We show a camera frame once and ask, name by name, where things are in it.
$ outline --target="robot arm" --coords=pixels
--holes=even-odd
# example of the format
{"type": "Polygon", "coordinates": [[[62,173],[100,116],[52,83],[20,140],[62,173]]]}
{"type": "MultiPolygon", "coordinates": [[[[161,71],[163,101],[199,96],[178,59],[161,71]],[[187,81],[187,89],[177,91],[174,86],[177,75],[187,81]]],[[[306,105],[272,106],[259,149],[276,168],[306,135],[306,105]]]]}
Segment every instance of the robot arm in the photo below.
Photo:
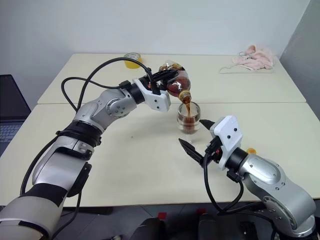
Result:
{"type": "MultiPolygon", "coordinates": [[[[243,181],[263,202],[281,239],[313,239],[317,233],[316,204],[312,197],[293,183],[279,164],[240,149],[243,135],[236,117],[226,116],[216,123],[200,121],[213,138],[206,150],[206,153],[210,151],[209,161],[216,162],[221,170],[227,168],[230,179],[243,181]]],[[[181,139],[180,143],[187,154],[204,167],[204,158],[195,148],[181,139]]]]}
{"type": "MultiPolygon", "coordinates": [[[[166,70],[155,73],[153,78],[166,81],[176,75],[176,70],[166,70]]],[[[140,103],[160,112],[169,110],[171,103],[165,89],[154,94],[146,77],[133,82],[107,89],[84,104],[71,124],[57,133],[56,141],[34,169],[33,187],[0,212],[1,239],[51,239],[65,199],[78,194],[85,185],[92,167],[87,161],[108,126],[140,103]]]]}

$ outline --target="pouring liquid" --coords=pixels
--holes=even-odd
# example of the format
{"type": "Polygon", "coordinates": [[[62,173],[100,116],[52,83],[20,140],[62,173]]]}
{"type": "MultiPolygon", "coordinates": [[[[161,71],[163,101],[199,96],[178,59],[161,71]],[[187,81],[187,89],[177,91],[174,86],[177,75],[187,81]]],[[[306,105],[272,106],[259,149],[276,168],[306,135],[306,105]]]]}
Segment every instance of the pouring liquid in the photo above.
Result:
{"type": "Polygon", "coordinates": [[[196,132],[195,131],[196,119],[195,119],[195,117],[191,117],[190,102],[185,103],[185,107],[186,107],[186,110],[187,110],[187,117],[185,117],[185,119],[183,120],[184,132],[186,134],[194,134],[196,132]]]}

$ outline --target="white wall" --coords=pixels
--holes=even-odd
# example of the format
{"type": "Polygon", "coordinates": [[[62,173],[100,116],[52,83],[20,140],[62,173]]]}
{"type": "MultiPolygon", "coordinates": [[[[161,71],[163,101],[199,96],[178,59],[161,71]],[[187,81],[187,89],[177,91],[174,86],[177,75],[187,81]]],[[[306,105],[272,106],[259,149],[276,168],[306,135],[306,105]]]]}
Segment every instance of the white wall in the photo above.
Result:
{"type": "Polygon", "coordinates": [[[33,108],[72,53],[280,56],[309,0],[0,0],[0,74],[33,108]]]}

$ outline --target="laptop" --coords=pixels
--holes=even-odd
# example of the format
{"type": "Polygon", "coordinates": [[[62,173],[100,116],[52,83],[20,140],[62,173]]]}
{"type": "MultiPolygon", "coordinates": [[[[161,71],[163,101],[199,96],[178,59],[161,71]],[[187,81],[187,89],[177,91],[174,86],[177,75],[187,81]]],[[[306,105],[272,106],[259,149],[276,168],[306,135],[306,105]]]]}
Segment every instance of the laptop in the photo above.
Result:
{"type": "Polygon", "coordinates": [[[0,156],[30,112],[14,78],[0,75],[0,156]]]}

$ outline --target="laptop keyboard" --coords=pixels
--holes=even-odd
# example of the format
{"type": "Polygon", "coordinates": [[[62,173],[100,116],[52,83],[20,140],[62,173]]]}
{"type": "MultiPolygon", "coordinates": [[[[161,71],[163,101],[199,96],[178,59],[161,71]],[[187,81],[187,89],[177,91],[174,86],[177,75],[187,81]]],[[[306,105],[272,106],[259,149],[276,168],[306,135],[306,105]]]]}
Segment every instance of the laptop keyboard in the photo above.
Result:
{"type": "Polygon", "coordinates": [[[19,125],[1,125],[0,126],[0,143],[10,143],[22,124],[19,125]]]}

